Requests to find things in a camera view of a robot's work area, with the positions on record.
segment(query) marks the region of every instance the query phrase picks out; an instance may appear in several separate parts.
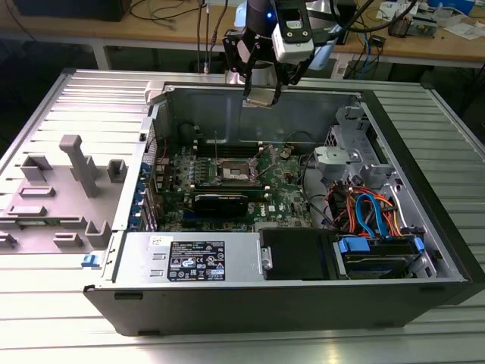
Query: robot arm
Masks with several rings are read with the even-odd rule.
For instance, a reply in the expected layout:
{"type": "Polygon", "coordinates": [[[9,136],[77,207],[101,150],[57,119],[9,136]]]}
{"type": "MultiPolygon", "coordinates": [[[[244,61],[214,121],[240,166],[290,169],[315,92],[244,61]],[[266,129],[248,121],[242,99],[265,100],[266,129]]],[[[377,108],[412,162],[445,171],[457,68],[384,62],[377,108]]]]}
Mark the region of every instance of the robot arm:
{"type": "Polygon", "coordinates": [[[248,101],[264,107],[276,104],[283,88],[296,85],[307,71],[315,48],[332,39],[328,29],[311,28],[305,0],[248,0],[245,28],[228,30],[223,38],[227,63],[244,77],[248,101]],[[275,90],[252,89],[253,71],[271,66],[275,90]]]}

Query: laboratory floor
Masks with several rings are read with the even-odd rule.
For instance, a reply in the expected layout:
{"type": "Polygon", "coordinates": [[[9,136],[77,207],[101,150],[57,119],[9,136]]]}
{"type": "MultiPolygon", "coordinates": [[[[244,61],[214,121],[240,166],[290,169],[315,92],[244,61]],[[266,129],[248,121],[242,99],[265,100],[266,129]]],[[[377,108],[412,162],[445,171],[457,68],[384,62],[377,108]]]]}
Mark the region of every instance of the laboratory floor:
{"type": "MultiPolygon", "coordinates": [[[[0,155],[8,148],[29,116],[42,101],[64,68],[96,68],[93,53],[77,45],[24,43],[16,52],[1,47],[0,42],[0,155]]],[[[194,71],[196,53],[192,51],[109,49],[114,69],[123,71],[194,71]]],[[[223,65],[215,55],[216,71],[223,65]]],[[[333,61],[322,71],[309,71],[306,77],[327,78],[333,61]]],[[[361,76],[363,80],[431,83],[456,110],[466,95],[473,74],[471,70],[447,67],[413,66],[381,63],[375,70],[361,76]]],[[[463,120],[477,137],[485,142],[485,93],[482,92],[464,113],[463,120]]]]}

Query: wooden workbench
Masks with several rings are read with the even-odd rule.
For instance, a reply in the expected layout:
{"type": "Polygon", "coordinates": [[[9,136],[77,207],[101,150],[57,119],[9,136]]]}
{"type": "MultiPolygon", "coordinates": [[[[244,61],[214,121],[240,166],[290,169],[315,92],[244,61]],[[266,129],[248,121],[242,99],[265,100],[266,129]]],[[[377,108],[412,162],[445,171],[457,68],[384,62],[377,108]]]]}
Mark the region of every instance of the wooden workbench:
{"type": "MultiPolygon", "coordinates": [[[[174,0],[152,0],[152,7],[176,5],[174,0]]],[[[160,11],[159,16],[169,16],[196,8],[196,1],[189,0],[174,9],[160,11]]],[[[140,20],[127,14],[119,23],[103,22],[99,20],[77,20],[50,17],[22,17],[17,9],[11,4],[17,19],[38,40],[51,42],[72,42],[91,45],[95,51],[96,59],[100,68],[109,68],[109,62],[105,53],[105,46],[133,46],[157,49],[195,49],[196,48],[196,24],[197,11],[191,11],[176,19],[176,29],[170,30],[148,20],[140,20]]],[[[229,7],[218,32],[218,46],[216,51],[221,50],[221,38],[225,31],[233,27],[234,13],[236,8],[229,7]]],[[[144,4],[135,9],[136,14],[148,17],[148,11],[144,4]]],[[[209,38],[222,12],[221,6],[211,7],[211,19],[209,24],[209,38]]],[[[485,11],[475,10],[475,16],[483,15],[485,11]]],[[[368,17],[364,17],[365,23],[372,27],[379,24],[375,17],[375,10],[369,10],[368,17]]],[[[381,55],[382,61],[391,61],[411,64],[434,64],[455,67],[480,67],[485,61],[485,37],[475,40],[466,40],[443,29],[438,29],[434,38],[409,36],[404,39],[387,35],[387,30],[381,30],[375,34],[384,36],[386,44],[381,55]]],[[[5,3],[0,2],[0,38],[28,39],[28,36],[15,23],[5,8],[5,3]]],[[[202,15],[201,38],[205,41],[205,12],[202,15]]],[[[351,33],[345,45],[335,48],[334,57],[344,63],[353,59],[362,52],[362,45],[357,35],[351,33]]]]}

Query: white paper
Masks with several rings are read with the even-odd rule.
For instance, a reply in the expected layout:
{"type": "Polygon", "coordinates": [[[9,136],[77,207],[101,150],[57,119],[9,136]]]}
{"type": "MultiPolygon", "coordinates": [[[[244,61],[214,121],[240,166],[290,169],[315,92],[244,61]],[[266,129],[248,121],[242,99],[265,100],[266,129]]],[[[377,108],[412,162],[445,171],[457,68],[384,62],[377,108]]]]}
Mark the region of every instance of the white paper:
{"type": "MultiPolygon", "coordinates": [[[[406,10],[411,4],[410,2],[406,2],[405,4],[403,3],[397,3],[397,2],[381,2],[379,10],[377,11],[376,14],[376,19],[384,19],[384,20],[392,20],[394,17],[394,13],[396,11],[399,11],[399,13],[402,13],[404,10],[406,10]]],[[[409,14],[411,15],[416,15],[418,13],[418,4],[412,7],[411,11],[409,14]]]]}
{"type": "Polygon", "coordinates": [[[445,30],[468,40],[473,40],[483,35],[483,31],[481,28],[476,28],[473,25],[465,23],[460,23],[453,25],[452,27],[447,27],[445,28],[445,30]]]}
{"type": "Polygon", "coordinates": [[[150,246],[170,245],[170,243],[173,240],[174,240],[174,237],[160,236],[160,235],[152,235],[150,237],[150,246]]]}

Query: electronic circuit board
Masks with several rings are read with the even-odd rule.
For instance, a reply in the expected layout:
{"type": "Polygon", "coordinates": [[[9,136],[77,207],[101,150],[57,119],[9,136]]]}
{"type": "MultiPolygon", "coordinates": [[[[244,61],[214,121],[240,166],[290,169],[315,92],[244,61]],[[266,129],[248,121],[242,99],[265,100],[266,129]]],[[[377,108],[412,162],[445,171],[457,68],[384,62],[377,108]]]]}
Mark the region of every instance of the electronic circuit board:
{"type": "Polygon", "coordinates": [[[309,228],[312,226],[309,206],[299,186],[299,157],[281,158],[282,147],[271,147],[257,162],[250,158],[201,158],[185,148],[169,154],[164,160],[169,171],[157,180],[158,195],[163,201],[160,231],[258,231],[261,228],[309,228]],[[247,187],[241,180],[249,173],[246,163],[256,165],[263,174],[247,187]],[[230,169],[234,180],[226,178],[225,189],[212,187],[216,170],[230,169]],[[200,218],[193,211],[192,199],[200,193],[221,193],[248,197],[244,216],[200,218]]]}

